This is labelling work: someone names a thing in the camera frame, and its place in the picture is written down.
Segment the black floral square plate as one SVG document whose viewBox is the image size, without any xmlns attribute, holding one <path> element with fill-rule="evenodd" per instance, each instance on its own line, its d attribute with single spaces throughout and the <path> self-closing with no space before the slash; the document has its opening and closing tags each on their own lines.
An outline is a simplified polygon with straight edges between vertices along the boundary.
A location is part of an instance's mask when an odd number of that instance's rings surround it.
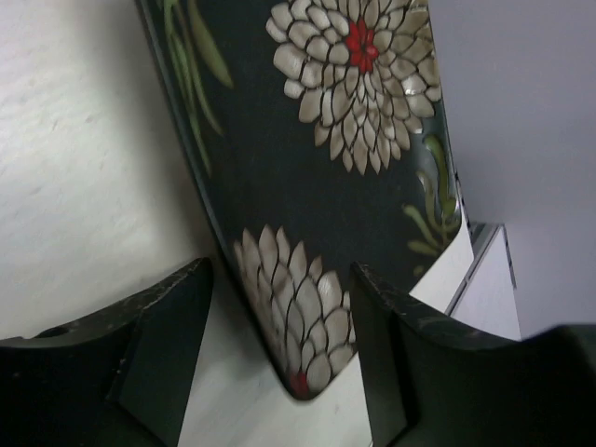
<svg viewBox="0 0 596 447">
<path fill-rule="evenodd" d="M 210 228 L 282 385 L 357 352 L 348 276 L 412 290 L 464 225 L 425 1 L 141 1 Z"/>
</svg>

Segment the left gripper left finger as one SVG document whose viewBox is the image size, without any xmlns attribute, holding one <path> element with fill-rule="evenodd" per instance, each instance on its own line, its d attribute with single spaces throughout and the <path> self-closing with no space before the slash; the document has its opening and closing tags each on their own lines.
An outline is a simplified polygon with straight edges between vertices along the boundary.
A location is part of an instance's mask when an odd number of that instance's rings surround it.
<svg viewBox="0 0 596 447">
<path fill-rule="evenodd" d="M 2 444 L 177 445 L 212 290 L 199 258 L 87 316 L 3 340 Z"/>
</svg>

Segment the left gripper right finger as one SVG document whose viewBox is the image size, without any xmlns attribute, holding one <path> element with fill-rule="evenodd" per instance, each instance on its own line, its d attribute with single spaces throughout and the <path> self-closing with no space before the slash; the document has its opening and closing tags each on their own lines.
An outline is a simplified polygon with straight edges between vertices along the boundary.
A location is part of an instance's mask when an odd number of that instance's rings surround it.
<svg viewBox="0 0 596 447">
<path fill-rule="evenodd" d="M 595 329 L 511 341 L 352 264 L 350 296 L 376 446 L 591 446 Z"/>
</svg>

